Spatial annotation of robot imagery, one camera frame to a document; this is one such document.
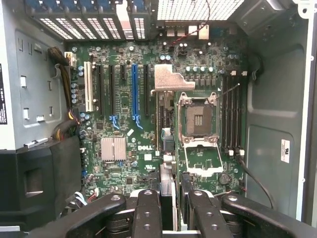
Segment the metal socket cover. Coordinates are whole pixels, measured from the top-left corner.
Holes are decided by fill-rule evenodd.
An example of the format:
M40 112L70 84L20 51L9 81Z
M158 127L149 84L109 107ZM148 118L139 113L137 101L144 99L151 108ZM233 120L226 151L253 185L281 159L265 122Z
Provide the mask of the metal socket cover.
M189 160L187 156L187 149L188 148L197 148L198 146L203 146L206 148L215 148L217 150L217 156L220 161L220 166L216 168L207 168L206 170L203 168L196 168L189 166ZM221 159L220 149L217 142L203 142L203 141L193 141L189 143L184 143L184 153L185 153L185 161L186 161L186 170L191 174L196 174L202 177L211 177L215 173L222 173L223 169L223 162Z

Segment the green Dell motherboard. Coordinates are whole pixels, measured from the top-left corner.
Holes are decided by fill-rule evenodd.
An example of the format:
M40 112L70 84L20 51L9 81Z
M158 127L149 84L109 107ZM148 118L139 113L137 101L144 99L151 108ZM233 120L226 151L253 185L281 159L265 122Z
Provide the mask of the green Dell motherboard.
M204 28L201 34L186 37L172 29L160 32L150 41L141 42L79 42L68 44L65 53L70 63L70 94L74 112L80 120L84 188L89 199L101 194L120 192L129 196L133 190L148 185L148 173L159 171L161 158L155 148L154 68L157 64L172 65L191 90L174 93L174 135L176 145L176 182L182 173L191 176L196 189L215 194L243 192L244 173L236 157L244 155L244 126L247 42L241 32L230 29ZM92 63L93 108L85 108L84 62ZM138 115L132 119L132 64L138 66ZM231 87L240 86L219 98L218 143L223 173L231 183L221 185L220 173L211 177L191 174L186 170L184 147L178 137L177 104L182 92L190 96L221 95ZM104 162L101 139L125 137L125 161ZM190 167L216 168L220 161L215 148L188 148Z

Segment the silver chipset heatsink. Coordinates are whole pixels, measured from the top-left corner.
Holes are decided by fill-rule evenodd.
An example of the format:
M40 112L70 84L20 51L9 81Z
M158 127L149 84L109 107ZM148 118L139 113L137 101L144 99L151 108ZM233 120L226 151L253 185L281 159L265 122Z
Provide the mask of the silver chipset heatsink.
M125 161L127 158L125 137L105 137L101 139L101 158L104 162Z

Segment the CPU socket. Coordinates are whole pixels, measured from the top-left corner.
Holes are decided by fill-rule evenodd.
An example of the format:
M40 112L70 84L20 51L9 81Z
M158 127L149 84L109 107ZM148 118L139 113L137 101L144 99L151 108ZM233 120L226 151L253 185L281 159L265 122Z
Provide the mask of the CPU socket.
M215 147L220 138L218 95L180 94L178 110L178 137L183 147Z

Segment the open PC case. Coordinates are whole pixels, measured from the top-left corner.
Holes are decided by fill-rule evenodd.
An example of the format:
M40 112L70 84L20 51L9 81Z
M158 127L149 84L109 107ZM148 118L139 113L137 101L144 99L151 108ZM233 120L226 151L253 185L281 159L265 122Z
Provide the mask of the open PC case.
M150 41L168 29L186 37L201 34L204 28L241 32L247 42L248 76L244 155L236 160L245 190L198 190L218 201L229 193L253 200L307 224L307 238L317 238L317 0L23 1L26 14L61 42L61 47L47 52L60 72L66 113L49 138L22 148L76 136L82 160L80 120L71 102L70 63L65 56L68 44ZM67 216L107 195L89 199L84 181L82 174L81 191L67 200L55 220L30 231L0 226L0 238L65 238L72 225ZM162 228L162 238L201 238L184 223L180 182L176 194L178 230Z

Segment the black plastic shroud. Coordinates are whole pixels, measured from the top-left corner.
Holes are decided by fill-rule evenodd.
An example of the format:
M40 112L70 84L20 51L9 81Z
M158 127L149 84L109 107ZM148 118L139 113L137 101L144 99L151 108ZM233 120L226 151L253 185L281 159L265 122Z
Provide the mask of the black plastic shroud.
M0 150L0 226L30 231L55 220L81 191L78 137Z

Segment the blue expansion slot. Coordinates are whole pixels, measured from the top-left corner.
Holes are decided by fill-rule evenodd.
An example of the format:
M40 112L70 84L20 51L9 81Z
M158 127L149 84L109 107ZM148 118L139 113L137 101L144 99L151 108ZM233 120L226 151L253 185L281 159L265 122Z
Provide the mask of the blue expansion slot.
M136 120L138 115L138 66L132 64L131 68L131 79L132 79L132 119Z

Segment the thin socket locking lever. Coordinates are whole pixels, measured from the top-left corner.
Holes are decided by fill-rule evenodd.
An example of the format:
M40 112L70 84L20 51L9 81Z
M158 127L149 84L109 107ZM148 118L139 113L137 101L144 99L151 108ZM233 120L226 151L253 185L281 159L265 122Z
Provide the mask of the thin socket locking lever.
M239 86L240 86L240 83L237 83L235 86L231 87L227 91L223 92L221 95L217 96L216 99L218 100L219 98L223 97L224 95L228 94L229 92L233 91L234 89L236 89Z

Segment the white PCI slot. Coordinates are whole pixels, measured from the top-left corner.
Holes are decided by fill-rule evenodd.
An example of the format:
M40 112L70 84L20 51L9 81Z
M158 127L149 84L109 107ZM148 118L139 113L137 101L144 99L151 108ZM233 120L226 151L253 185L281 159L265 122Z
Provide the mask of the white PCI slot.
M93 108L93 76L92 63L84 62L84 83L85 83L85 108L87 112L92 112Z

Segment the grey power supply unit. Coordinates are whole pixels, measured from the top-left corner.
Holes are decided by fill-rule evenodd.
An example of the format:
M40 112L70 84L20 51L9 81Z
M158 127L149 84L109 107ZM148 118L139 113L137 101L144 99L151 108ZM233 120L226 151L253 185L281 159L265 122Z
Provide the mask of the grey power supply unit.
M61 42L26 14L23 0L0 0L0 150L42 142L65 119L52 46Z

